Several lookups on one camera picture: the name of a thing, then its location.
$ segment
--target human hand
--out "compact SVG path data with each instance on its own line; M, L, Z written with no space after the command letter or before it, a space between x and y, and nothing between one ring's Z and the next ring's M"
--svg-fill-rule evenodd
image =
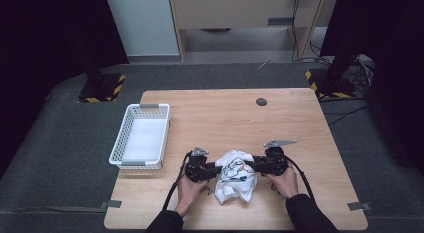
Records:
M282 175L266 174L265 176L274 183L278 192L287 199L299 194L297 175L291 163L288 164L286 171Z
M200 191L208 184L207 181L193 182L186 175L178 181L178 204L175 211L182 218L197 201Z

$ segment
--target gray floor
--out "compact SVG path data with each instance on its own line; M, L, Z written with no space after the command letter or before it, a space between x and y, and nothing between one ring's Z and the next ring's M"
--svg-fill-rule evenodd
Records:
M118 170L107 159L125 107L139 102L145 90L308 87L304 72L322 65L288 64L292 44L285 32L232 29L218 37L192 32L184 62L148 59L104 69L127 76L115 102L78 103L85 75L59 84L0 181L0 232L115 232L104 228L103 213L17 209L97 207L109 200ZM242 45L230 47L233 41ZM330 113L364 105L363 100L321 103L328 123L340 117ZM370 112L358 111L330 129L359 200L373 208L365 212L365 232L424 232L424 177L391 157Z

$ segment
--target basket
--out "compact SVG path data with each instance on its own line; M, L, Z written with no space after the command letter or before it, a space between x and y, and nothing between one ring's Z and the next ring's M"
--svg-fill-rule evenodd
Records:
M168 128L168 104L129 105L109 163L120 169L161 169Z

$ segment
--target desk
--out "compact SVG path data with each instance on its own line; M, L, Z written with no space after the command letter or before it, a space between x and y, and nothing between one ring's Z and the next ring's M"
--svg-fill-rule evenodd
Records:
M265 98L266 106L256 99ZM174 90L147 91L142 103L168 103L171 121L161 170L120 170L104 224L109 229L146 229L162 209L185 153L195 146L209 151L208 162L229 150L263 155L263 144L295 139L285 154L305 172L320 209L340 230L363 230L362 210L350 211L357 202L345 166L311 89ZM306 193L301 180L299 191ZM214 189L216 179L209 182ZM220 205L214 194L202 193L185 217L184 229L289 230L293 229L285 199L259 177L250 203L231 199ZM168 209L177 204L175 191Z
M336 0L299 0L293 22L295 0L170 0L181 58L190 29L296 28L298 55L305 57L316 26L327 26Z

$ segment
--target yellow and black hazard tape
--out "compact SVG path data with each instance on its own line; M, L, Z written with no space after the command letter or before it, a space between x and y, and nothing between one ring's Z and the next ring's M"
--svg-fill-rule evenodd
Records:
M324 97L356 97L356 94L354 92L331 92L331 93L322 93L318 89L318 85L315 83L314 79L312 78L312 73L310 71L305 72L306 79L308 79L309 85L311 86L311 89L315 92L315 95L317 98L324 98Z
M125 80L124 75L121 75L119 77L119 80L116 84L115 90L113 91L113 94L111 96L107 96L107 97L85 97L85 98L79 98L79 102L102 102L102 101L115 101L116 98L118 98L118 94L122 89L122 85L124 84L124 80Z

